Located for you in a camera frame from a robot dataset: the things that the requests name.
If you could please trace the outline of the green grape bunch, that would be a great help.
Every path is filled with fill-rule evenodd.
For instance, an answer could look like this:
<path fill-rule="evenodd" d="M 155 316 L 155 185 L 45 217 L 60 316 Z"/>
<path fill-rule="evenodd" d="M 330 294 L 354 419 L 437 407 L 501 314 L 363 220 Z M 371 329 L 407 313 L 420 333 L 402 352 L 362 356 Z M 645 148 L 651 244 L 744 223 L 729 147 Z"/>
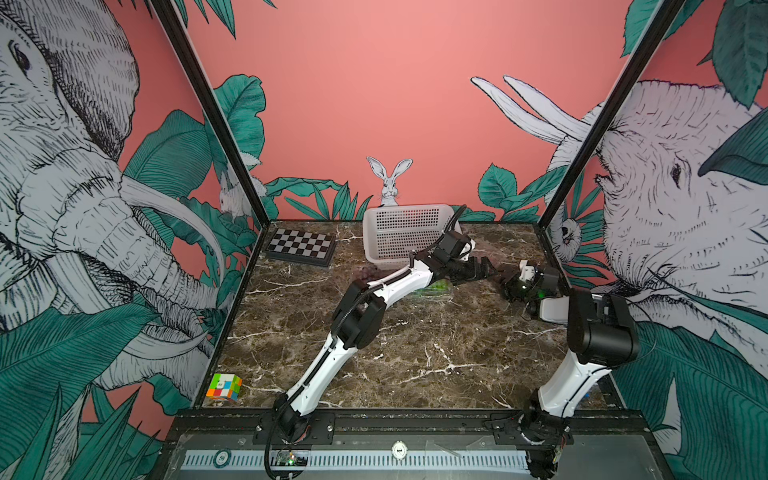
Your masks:
<path fill-rule="evenodd" d="M 438 281 L 420 290 L 423 295 L 444 295 L 450 293 L 452 284 L 448 281 Z"/>

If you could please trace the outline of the clear plastic clamshell container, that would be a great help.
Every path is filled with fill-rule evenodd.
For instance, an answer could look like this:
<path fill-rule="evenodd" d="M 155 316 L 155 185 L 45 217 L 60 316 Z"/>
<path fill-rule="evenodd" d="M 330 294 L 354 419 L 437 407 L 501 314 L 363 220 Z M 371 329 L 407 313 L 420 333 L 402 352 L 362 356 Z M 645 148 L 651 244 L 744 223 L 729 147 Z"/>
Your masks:
<path fill-rule="evenodd" d="M 352 283 L 370 283 L 380 280 L 388 275 L 392 274 L 392 269 L 380 269 L 374 265 L 366 265 L 358 268 L 353 274 Z"/>

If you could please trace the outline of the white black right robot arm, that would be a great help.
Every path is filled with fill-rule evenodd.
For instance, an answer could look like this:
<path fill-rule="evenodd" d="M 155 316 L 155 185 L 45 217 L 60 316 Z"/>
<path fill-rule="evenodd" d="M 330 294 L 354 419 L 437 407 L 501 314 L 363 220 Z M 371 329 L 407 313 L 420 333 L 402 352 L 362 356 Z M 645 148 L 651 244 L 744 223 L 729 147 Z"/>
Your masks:
<path fill-rule="evenodd" d="M 523 301 L 532 317 L 566 327 L 565 357 L 531 400 L 533 414 L 564 420 L 600 379 L 637 359 L 640 341 L 624 297 L 583 289 L 555 297 L 549 285 L 543 274 L 517 271 L 500 281 L 506 299 Z"/>

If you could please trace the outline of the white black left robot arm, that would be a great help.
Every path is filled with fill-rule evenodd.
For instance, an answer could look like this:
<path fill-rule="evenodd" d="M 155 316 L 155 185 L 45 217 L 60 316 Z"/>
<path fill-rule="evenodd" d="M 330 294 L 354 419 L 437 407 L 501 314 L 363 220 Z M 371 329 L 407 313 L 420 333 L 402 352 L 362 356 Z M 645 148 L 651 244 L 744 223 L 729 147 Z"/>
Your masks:
<path fill-rule="evenodd" d="M 275 412 L 291 420 L 314 412 L 345 363 L 376 338 L 386 310 L 396 302 L 442 279 L 459 285 L 497 274 L 486 257 L 442 262 L 427 256 L 384 278 L 354 281 L 332 314 L 331 329 L 320 352 L 302 377 L 276 399 Z"/>

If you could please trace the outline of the white perforated plastic basket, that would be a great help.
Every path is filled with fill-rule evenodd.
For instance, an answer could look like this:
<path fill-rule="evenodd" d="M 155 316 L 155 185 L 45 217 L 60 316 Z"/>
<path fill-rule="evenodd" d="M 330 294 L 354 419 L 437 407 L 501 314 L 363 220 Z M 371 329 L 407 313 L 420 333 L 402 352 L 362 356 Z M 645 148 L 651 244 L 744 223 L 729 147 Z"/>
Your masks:
<path fill-rule="evenodd" d="M 435 242 L 453 214 L 454 209 L 445 204 L 368 209 L 363 216 L 367 261 L 382 270 L 406 266 L 409 253 Z"/>

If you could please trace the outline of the black white chessboard box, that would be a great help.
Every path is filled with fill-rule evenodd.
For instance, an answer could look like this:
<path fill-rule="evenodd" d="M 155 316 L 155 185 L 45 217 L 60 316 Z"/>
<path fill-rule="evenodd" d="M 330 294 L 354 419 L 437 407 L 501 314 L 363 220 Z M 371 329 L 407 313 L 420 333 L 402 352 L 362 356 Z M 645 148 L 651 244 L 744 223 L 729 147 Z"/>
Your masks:
<path fill-rule="evenodd" d="M 335 252 L 331 234 L 278 228 L 266 247 L 269 259 L 328 267 Z"/>

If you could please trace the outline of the colourful rubik cube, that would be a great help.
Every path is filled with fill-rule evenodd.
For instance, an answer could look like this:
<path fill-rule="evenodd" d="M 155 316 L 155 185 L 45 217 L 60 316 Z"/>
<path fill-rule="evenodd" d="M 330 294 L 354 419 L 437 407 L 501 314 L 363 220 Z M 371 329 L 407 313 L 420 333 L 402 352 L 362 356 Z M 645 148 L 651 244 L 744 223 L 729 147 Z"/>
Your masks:
<path fill-rule="evenodd" d="M 212 400 L 237 401 L 242 387 L 242 379 L 235 374 L 216 373 L 206 391 L 206 397 Z"/>

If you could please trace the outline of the black front mounting rail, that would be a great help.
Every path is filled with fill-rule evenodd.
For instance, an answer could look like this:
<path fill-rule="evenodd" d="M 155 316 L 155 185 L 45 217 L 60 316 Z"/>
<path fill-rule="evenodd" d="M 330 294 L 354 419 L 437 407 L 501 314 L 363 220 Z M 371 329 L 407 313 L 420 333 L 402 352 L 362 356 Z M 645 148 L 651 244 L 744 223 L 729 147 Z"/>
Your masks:
<path fill-rule="evenodd" d="M 408 409 L 319 409 L 308 424 L 298 430 L 298 444 L 330 446 L 344 435 L 372 435 L 395 439 L 397 436 L 491 436 L 496 445 L 541 449 L 561 439 L 575 436 L 637 435 L 652 436 L 645 418 L 631 410 L 579 410 L 573 417 L 557 418 L 529 427 L 519 424 L 519 410 L 408 410 Z M 201 435 L 243 438 L 247 446 L 270 440 L 283 446 L 281 431 L 272 431 L 273 412 L 269 409 L 187 410 L 173 422 L 166 442 L 177 445 L 182 439 Z"/>

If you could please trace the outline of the black right frame post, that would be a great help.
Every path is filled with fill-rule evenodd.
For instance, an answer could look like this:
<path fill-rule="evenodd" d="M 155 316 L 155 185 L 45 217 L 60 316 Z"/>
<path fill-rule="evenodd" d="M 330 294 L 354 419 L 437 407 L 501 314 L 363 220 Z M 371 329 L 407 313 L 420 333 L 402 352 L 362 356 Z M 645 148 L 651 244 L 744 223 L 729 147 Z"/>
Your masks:
<path fill-rule="evenodd" d="M 558 208 L 565 202 L 567 194 L 595 154 L 599 142 L 622 109 L 684 3 L 684 0 L 664 0 L 660 1 L 654 9 L 602 110 L 582 142 L 544 214 L 539 218 L 537 227 L 540 230 L 548 227 L 555 218 Z"/>

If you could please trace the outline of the black frame post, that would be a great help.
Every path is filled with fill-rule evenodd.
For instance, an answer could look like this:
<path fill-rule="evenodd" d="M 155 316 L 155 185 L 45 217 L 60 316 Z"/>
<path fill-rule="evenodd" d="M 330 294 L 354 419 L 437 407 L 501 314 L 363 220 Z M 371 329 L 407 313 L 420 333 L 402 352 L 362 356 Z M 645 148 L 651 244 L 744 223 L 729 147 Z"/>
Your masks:
<path fill-rule="evenodd" d="M 548 227 L 555 218 L 558 208 L 565 202 L 567 194 L 595 154 L 599 142 L 622 109 L 684 3 L 684 0 L 664 0 L 660 1 L 654 9 L 602 110 L 582 142 L 544 214 L 539 218 L 537 227 L 540 230 Z"/>
<path fill-rule="evenodd" d="M 252 183 L 252 176 L 246 169 L 234 135 L 220 108 L 215 92 L 208 81 L 200 60 L 194 51 L 185 27 L 173 1 L 152 0 L 152 5 L 163 30 L 181 63 L 185 75 L 211 126 L 214 136 L 233 167 L 249 204 L 261 227 L 268 227 L 270 219 Z"/>

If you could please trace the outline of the black left frame post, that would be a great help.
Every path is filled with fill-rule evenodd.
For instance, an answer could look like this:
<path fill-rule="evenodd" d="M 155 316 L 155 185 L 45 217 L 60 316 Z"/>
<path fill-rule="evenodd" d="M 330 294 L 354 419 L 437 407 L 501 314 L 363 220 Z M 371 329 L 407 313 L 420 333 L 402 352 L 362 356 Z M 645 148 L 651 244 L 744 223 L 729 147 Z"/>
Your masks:
<path fill-rule="evenodd" d="M 208 81 L 200 60 L 194 51 L 185 27 L 173 1 L 152 0 L 152 5 L 163 30 L 181 63 L 185 75 L 211 126 L 214 136 L 233 167 L 249 204 L 261 227 L 268 227 L 270 219 L 252 183 L 252 176 L 246 169 L 234 135 L 220 108 L 215 92 Z"/>

